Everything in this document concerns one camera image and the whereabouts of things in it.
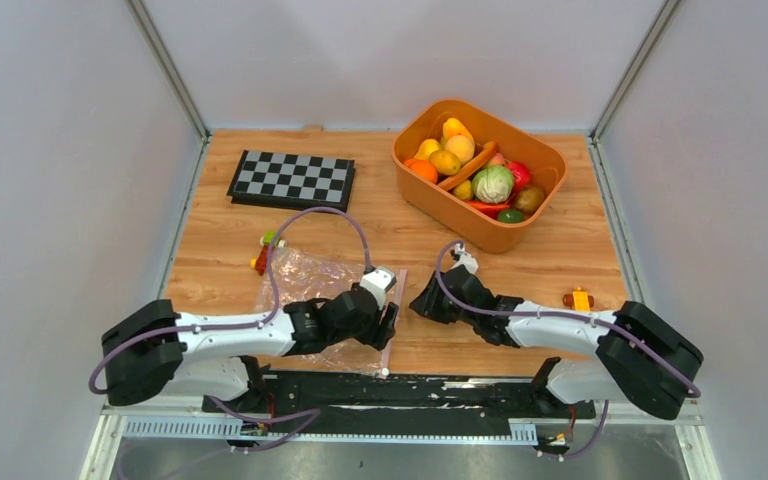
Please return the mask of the clear zip top bag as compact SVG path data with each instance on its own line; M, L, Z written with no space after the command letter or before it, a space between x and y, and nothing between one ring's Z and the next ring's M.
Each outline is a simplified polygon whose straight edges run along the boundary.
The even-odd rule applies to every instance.
M364 265L315 256L298 249L276 251L272 263L279 301L289 303L313 298L333 298L360 280ZM263 368L271 370L330 371L357 373L373 378L390 374L393 345L382 351L354 339L327 347L314 354L290 357L260 356Z

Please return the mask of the green toy cabbage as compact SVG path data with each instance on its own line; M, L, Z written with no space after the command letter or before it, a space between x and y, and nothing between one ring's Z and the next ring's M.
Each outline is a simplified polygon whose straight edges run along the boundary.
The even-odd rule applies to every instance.
M502 165L480 170L472 179L474 197L484 203L499 204L506 201L515 185L513 173Z

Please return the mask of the orange plastic basket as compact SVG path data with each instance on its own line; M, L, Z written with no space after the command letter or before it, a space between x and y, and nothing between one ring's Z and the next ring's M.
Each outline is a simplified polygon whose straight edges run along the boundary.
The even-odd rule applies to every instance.
M523 222L499 222L455 198L447 187L432 184L404 165L422 141L441 137L443 125L450 118L461 121L480 148L487 142L491 144L488 153L478 154L480 162L500 153L508 160L524 163L531 173L531 183L545 194L545 200L534 214ZM558 150L460 99L443 99L429 105L396 137L391 155L402 198L488 253L503 253L515 247L548 208L568 174L567 160Z

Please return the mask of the orange toy sausage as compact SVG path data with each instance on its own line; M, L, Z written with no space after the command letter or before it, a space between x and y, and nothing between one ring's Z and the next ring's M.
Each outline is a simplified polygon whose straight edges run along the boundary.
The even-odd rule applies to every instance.
M498 143L496 141L488 141L483 146L481 152L471 161L462 166L457 174L441 180L437 186L444 191L452 190L482 168L497 152Z

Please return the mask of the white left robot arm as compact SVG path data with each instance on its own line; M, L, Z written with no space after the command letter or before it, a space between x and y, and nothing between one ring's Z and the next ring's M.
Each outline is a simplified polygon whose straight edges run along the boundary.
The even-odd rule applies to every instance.
M106 386L91 389L116 407L158 395L213 396L253 413L267 390L252 377L256 357L319 354L347 340L381 351L395 334L398 312L396 303L378 301L359 284L274 313L201 316L153 300L102 335Z

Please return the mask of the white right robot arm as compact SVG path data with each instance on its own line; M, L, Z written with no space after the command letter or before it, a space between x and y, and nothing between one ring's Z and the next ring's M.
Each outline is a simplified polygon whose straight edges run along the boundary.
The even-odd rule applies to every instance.
M544 417L579 402L627 400L651 416L674 420L686 400L701 395L694 379L703 354L640 302L606 311L550 308L496 295L459 266L434 273L409 307L438 323L465 322L492 345L581 355L579 361L549 358L538 370L531 403Z

